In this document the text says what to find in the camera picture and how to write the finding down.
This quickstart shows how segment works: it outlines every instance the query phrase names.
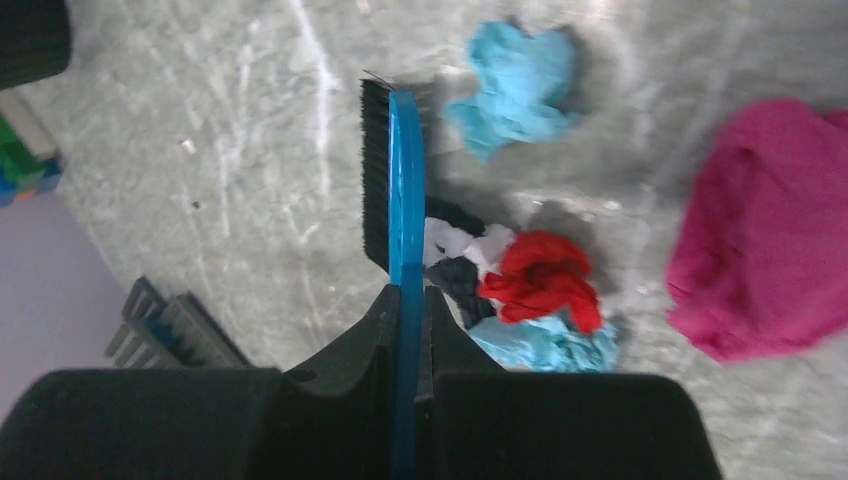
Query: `orange block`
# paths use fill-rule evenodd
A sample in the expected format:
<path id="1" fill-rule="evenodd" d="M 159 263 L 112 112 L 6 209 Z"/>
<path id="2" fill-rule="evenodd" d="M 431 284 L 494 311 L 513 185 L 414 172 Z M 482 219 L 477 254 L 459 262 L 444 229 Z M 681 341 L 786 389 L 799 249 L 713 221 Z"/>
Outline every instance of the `orange block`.
<path id="1" fill-rule="evenodd" d="M 36 189 L 27 190 L 26 192 L 21 192 L 15 195 L 15 201 L 26 200 L 27 198 L 32 198 L 35 196 Z"/>

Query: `gray wall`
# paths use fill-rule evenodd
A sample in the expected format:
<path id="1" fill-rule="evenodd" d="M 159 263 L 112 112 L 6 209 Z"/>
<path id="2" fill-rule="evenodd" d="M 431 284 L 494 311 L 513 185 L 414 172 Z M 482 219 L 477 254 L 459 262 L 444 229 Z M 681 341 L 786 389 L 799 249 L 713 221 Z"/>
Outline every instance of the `gray wall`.
<path id="1" fill-rule="evenodd" d="M 57 195 L 0 209 L 0 419 L 48 371 L 109 365 L 124 298 Z"/>

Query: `crumpled red cloth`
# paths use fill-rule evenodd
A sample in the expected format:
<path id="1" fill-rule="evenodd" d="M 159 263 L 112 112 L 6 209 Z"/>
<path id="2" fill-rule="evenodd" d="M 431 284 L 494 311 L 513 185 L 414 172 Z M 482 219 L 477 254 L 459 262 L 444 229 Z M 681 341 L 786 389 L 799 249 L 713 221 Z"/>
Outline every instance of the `crumpled red cloth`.
<path id="1" fill-rule="evenodd" d="M 669 323 L 719 362 L 848 326 L 848 110 L 762 102 L 723 129 L 668 269 Z"/>
<path id="2" fill-rule="evenodd" d="M 519 233 L 504 252 L 500 274 L 488 273 L 478 288 L 483 298 L 503 303 L 504 323 L 571 310 L 577 329 L 589 334 L 601 327 L 598 295 L 586 281 L 592 273 L 586 253 L 559 235 L 532 231 Z"/>

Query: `concrete floor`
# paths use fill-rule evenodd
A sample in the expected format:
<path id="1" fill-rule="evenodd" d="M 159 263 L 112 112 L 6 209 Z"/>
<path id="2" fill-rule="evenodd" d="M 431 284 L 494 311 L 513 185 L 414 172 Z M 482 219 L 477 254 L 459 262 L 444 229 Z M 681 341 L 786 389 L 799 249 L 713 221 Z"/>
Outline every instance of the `concrete floor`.
<path id="1" fill-rule="evenodd" d="M 144 273 L 196 291 L 246 353 L 281 367 L 385 282 L 359 241 L 362 70 L 434 82 L 438 104 L 463 88 L 478 22 L 571 27 L 581 126 L 483 167 L 435 115 L 434 193 L 590 248 L 605 313 L 628 331 L 622 369 L 687 387 L 728 478 L 848 478 L 846 338 L 720 367 L 666 326 L 662 282 L 730 113 L 781 95 L 848 105 L 843 0 L 69 3 L 71 68 L 23 89 L 68 154 L 61 194 L 125 287 Z"/>

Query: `brush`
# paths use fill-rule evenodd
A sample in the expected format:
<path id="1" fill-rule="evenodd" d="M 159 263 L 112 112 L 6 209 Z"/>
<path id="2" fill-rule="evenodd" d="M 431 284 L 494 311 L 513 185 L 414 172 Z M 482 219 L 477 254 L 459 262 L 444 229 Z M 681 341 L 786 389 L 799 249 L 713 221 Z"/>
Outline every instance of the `brush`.
<path id="1" fill-rule="evenodd" d="M 400 287 L 392 476 L 415 472 L 415 395 L 424 303 L 424 142 L 415 96 L 362 82 L 362 225 L 365 254 Z"/>

